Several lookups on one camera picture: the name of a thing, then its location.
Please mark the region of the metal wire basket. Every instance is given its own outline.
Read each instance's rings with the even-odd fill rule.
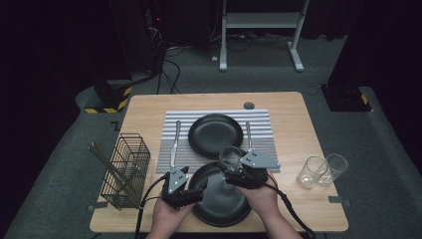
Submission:
[[[101,196],[118,210],[138,208],[150,153],[138,133],[121,133],[111,156],[114,170],[105,172]]]

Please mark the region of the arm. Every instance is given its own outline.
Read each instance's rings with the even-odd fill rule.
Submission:
[[[268,173],[271,177],[273,177],[273,174],[270,170],[268,170]],[[267,183],[276,186],[273,180],[270,178],[268,179]],[[289,221],[283,217],[282,213],[280,213],[278,194],[276,191],[265,186],[251,190],[242,187],[238,187],[238,189],[243,194],[245,194],[252,209],[256,211],[260,218],[263,220],[269,238],[302,239],[301,235],[299,235],[299,233],[289,223]]]
[[[152,214],[152,227],[146,236],[147,239],[168,239],[180,227],[185,217],[189,214],[195,204],[190,204],[175,210],[158,199],[155,202]]]

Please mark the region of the glass cup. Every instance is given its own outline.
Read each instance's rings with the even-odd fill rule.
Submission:
[[[298,184],[306,189],[313,188],[320,177],[326,173],[326,163],[323,158],[312,156],[307,159],[302,171],[296,178]]]
[[[329,186],[344,172],[347,171],[347,160],[336,153],[332,153],[325,158],[327,170],[326,173],[319,179],[318,183],[324,186]]]
[[[240,169],[240,158],[242,152],[238,147],[228,146],[220,151],[218,156],[219,162],[222,162],[229,171],[238,171]],[[221,171],[222,176],[225,178],[225,173]]]

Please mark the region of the black plate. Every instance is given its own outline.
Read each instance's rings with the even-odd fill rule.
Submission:
[[[236,186],[226,183],[217,162],[201,166],[192,175],[189,188],[199,187],[206,179],[208,186],[202,201],[193,208],[195,215],[216,227],[228,227],[245,219],[251,211],[248,200]]]
[[[193,150],[207,158],[218,159],[221,149],[242,144],[243,131],[233,118],[211,114],[192,124],[188,139]]]

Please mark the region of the gray carpet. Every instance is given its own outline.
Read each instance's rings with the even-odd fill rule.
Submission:
[[[301,39],[298,50],[305,66],[297,73],[285,43],[261,39],[243,52],[228,52],[228,70],[221,73],[217,48],[167,51],[166,60],[181,71],[176,87],[180,93],[300,92],[303,94],[316,134],[325,154],[337,152],[349,161],[349,169],[335,184],[349,222],[345,232],[319,233],[318,238],[420,238],[422,235],[422,180],[383,114],[376,95],[361,88],[369,98],[371,113],[333,113],[319,90],[328,81],[344,39]],[[234,50],[246,43],[231,42]],[[177,69],[164,63],[172,79]],[[155,94],[157,79],[133,88],[131,96]],[[93,89],[76,98],[83,109]],[[160,94],[170,87],[161,81]],[[5,238],[92,238],[92,212],[100,193],[105,169],[88,151],[94,140],[110,154],[124,111],[88,115],[81,112],[58,143]],[[133,233],[105,233],[100,239],[132,238]]]

